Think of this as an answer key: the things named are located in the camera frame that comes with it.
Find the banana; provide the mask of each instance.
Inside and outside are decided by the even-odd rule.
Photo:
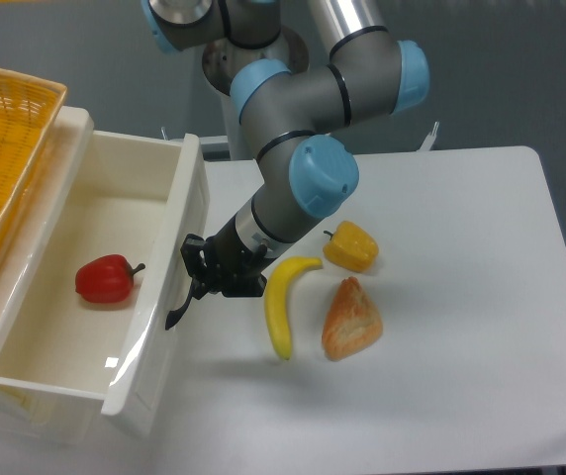
[[[287,290],[303,272],[323,267],[319,257],[289,257],[273,271],[265,286],[265,321],[274,351],[282,359],[292,356],[292,335],[287,320]]]

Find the bread loaf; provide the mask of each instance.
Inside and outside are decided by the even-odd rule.
[[[323,327],[323,348],[338,361],[370,346],[382,335],[382,319],[358,279],[342,281]]]

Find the white drawer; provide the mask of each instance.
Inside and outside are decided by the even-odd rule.
[[[50,141],[65,146],[47,149],[52,167],[0,266],[0,409],[64,440],[99,412],[145,434],[176,344],[164,319],[189,286],[179,246],[206,220],[199,140],[92,132],[85,111],[63,108]],[[146,265],[132,295],[86,303],[76,271],[113,253]]]

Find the blue joint cap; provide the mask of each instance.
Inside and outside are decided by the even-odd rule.
[[[235,104],[236,114],[241,123],[241,113],[252,94],[263,85],[265,81],[277,74],[291,74],[291,71],[278,59],[260,59],[251,62],[238,72],[231,84],[231,99]]]
[[[430,71],[422,49],[411,41],[398,44],[402,52],[402,77],[394,113],[417,106],[430,89]]]
[[[312,136],[294,150],[289,179],[301,209],[321,220],[335,213],[355,191],[360,173],[342,143],[328,136]]]
[[[155,21],[155,17],[151,12],[151,7],[148,4],[148,0],[141,0],[142,11],[144,12],[144,17],[146,18],[146,22],[148,23],[149,27],[151,28],[151,34],[155,38],[155,43],[157,47],[160,48],[164,54],[170,54],[172,52],[178,52],[176,49],[166,38],[160,27],[157,25]]]

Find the red bell pepper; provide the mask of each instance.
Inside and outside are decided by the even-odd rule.
[[[93,304],[122,302],[134,288],[134,274],[143,269],[144,264],[132,269],[119,254],[99,257],[76,272],[76,292]]]

